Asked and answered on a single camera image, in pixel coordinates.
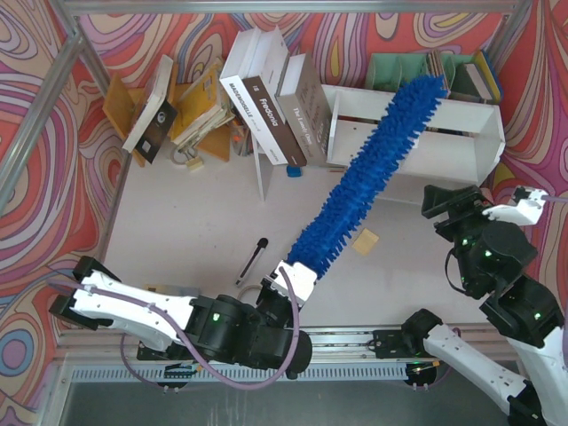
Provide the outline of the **blue microfiber duster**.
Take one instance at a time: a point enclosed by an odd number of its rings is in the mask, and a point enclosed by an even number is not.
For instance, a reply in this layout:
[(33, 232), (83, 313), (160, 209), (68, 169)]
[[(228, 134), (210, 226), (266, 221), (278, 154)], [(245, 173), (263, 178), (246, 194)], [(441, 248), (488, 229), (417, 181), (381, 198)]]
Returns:
[(291, 246), (287, 264), (302, 264), (318, 279), (327, 273), (446, 94), (442, 78), (428, 75), (416, 77), (395, 93), (386, 115), (351, 160), (319, 214)]

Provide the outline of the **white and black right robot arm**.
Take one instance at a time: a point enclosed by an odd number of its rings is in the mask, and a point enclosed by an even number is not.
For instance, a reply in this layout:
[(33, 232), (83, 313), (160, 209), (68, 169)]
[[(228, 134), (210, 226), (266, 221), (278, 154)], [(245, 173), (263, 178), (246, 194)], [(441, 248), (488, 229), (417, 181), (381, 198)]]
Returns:
[(510, 425), (567, 423), (567, 318), (545, 285), (526, 274), (537, 256), (524, 227), (536, 225), (553, 196), (519, 186), (506, 204), (490, 202), (474, 186), (427, 185), (422, 215), (447, 216), (436, 233), (452, 243), (461, 283), (458, 293), (481, 301), (480, 310), (513, 347), (527, 376), (513, 373), (463, 341), (440, 317), (420, 309), (401, 327), (414, 355), (444, 361), (477, 386)]

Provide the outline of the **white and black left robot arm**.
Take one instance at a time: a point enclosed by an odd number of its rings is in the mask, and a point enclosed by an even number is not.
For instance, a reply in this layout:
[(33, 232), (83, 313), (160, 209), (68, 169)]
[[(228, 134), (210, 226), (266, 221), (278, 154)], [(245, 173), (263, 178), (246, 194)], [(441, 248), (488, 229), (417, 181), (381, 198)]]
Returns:
[(151, 359), (193, 359), (218, 379), (223, 375), (212, 362), (271, 369), (271, 382), (296, 379), (312, 360), (312, 341), (300, 328), (299, 313), (317, 274), (301, 263), (279, 262), (262, 280), (255, 304), (227, 295), (173, 296), (135, 288), (89, 256), (80, 259), (73, 276), (71, 294), (57, 296), (50, 314), (93, 331), (133, 335)]

